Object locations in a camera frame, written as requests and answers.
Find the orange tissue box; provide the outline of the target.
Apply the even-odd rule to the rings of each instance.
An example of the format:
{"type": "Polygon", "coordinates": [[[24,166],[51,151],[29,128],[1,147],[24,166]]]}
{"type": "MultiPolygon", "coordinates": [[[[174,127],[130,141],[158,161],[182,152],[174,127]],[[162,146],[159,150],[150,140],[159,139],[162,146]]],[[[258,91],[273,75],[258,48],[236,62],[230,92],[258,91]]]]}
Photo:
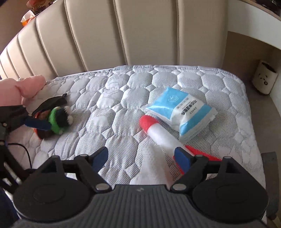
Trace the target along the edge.
{"type": "Polygon", "coordinates": [[[22,17],[21,24],[25,27],[29,23],[29,21],[32,20],[33,18],[35,18],[35,14],[31,10],[29,10],[22,17]]]}

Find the beige padded headboard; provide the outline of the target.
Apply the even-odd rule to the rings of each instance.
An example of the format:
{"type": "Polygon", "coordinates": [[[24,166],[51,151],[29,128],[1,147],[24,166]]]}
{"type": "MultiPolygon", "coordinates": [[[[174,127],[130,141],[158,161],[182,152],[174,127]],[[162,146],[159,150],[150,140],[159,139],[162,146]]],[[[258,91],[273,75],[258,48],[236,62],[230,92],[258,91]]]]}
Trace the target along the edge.
{"type": "Polygon", "coordinates": [[[46,79],[122,65],[220,68],[227,1],[57,1],[1,53],[1,77],[46,79]]]}

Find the pink plush toy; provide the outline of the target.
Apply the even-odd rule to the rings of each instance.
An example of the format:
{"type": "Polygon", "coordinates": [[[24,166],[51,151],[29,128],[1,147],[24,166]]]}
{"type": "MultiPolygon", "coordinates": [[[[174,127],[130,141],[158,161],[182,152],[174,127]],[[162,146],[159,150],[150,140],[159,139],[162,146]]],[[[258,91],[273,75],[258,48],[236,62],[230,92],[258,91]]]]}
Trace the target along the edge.
{"type": "Polygon", "coordinates": [[[30,76],[15,80],[6,78],[1,80],[1,106],[21,105],[24,98],[34,97],[46,84],[42,75],[30,76]]]}

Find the pink flower bouquet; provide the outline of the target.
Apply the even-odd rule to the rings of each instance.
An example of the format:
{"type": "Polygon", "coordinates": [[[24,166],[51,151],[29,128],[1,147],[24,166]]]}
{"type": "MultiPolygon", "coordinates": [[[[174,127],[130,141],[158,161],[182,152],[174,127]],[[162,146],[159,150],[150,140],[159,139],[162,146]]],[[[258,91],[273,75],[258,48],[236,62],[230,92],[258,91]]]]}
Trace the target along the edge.
{"type": "Polygon", "coordinates": [[[36,15],[52,5],[53,2],[53,0],[28,0],[26,6],[36,15]]]}

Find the white desk shelf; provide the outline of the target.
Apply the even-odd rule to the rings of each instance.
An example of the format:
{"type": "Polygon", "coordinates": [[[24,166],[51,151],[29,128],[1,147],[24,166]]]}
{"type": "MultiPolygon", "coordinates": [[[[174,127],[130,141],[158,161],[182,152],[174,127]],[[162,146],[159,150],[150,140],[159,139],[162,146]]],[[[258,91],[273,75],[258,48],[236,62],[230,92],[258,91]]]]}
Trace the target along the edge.
{"type": "Polygon", "coordinates": [[[253,1],[228,1],[228,30],[280,49],[280,17],[253,1]]]}

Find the white quilted mattress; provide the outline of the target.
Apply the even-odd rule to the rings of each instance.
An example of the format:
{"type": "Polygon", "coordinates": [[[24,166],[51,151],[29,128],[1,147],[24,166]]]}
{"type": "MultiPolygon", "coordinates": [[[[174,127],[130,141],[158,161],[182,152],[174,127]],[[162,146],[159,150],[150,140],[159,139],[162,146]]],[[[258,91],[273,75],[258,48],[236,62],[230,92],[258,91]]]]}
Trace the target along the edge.
{"type": "Polygon", "coordinates": [[[143,106],[167,87],[189,93],[218,111],[187,144],[218,158],[233,157],[265,186],[245,85],[216,68],[119,66],[57,77],[28,101],[27,110],[32,112],[45,100],[66,93],[73,124],[64,134],[44,140],[22,126],[9,135],[9,150],[28,169],[38,168],[53,155],[72,160],[105,146],[109,158],[99,174],[110,185],[129,184],[140,171],[141,149],[152,143],[139,124],[146,114],[143,106]]]}

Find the panda face waste bin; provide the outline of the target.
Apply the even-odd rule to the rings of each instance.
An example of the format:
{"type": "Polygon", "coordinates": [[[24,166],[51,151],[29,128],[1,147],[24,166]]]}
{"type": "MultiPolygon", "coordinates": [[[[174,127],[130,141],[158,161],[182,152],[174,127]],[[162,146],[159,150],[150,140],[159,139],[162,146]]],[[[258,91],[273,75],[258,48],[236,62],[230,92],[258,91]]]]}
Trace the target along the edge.
{"type": "Polygon", "coordinates": [[[265,61],[260,61],[252,78],[253,86],[262,94],[269,95],[278,73],[265,61]]]}

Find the white embossed cleaning wipe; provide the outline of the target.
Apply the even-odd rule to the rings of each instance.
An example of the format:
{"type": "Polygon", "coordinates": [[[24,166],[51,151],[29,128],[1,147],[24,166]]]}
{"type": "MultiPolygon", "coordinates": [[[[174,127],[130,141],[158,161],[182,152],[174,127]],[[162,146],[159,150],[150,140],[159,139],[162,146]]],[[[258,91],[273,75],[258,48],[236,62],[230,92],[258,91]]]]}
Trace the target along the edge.
{"type": "Polygon", "coordinates": [[[131,185],[161,185],[170,188],[181,176],[175,161],[160,146],[147,144],[141,149],[140,172],[132,178],[131,185]]]}

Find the blue white wipes package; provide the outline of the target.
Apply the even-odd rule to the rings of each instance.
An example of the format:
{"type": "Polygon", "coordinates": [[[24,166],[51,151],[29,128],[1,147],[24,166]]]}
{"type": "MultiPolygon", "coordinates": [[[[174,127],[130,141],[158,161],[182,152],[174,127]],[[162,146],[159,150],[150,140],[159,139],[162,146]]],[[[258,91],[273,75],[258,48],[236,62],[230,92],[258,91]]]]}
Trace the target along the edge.
{"type": "Polygon", "coordinates": [[[217,110],[189,93],[168,87],[143,108],[179,133],[180,142],[199,134],[218,114],[217,110]]]}

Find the red white toy rocket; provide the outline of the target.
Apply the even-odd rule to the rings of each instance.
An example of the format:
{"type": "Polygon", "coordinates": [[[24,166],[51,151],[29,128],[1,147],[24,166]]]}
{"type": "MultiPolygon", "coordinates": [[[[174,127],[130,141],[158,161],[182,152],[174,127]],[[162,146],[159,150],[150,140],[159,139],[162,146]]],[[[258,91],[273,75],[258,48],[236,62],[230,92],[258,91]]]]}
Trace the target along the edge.
{"type": "Polygon", "coordinates": [[[195,149],[188,145],[183,145],[179,140],[177,140],[171,133],[169,133],[165,128],[163,128],[157,119],[153,118],[149,115],[143,115],[139,120],[141,128],[145,131],[145,133],[151,137],[151,139],[158,144],[169,157],[173,158],[179,167],[181,174],[184,174],[190,165],[187,167],[183,166],[183,158],[179,157],[179,161],[176,160],[176,156],[174,155],[174,151],[177,147],[181,147],[188,154],[195,155],[203,155],[207,157],[210,161],[221,161],[221,159],[204,153],[198,149],[195,149]]]}

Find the colourful crocheted doll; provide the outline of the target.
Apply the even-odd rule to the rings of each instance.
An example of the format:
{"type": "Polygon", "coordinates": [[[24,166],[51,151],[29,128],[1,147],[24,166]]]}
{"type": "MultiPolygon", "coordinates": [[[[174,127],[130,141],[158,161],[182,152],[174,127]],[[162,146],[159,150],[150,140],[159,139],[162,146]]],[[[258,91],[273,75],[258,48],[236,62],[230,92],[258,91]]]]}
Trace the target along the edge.
{"type": "Polygon", "coordinates": [[[47,131],[36,128],[33,129],[34,133],[41,140],[54,134],[62,135],[73,123],[73,116],[69,106],[57,106],[52,110],[39,111],[35,114],[35,118],[47,120],[51,124],[51,129],[47,131]]]}

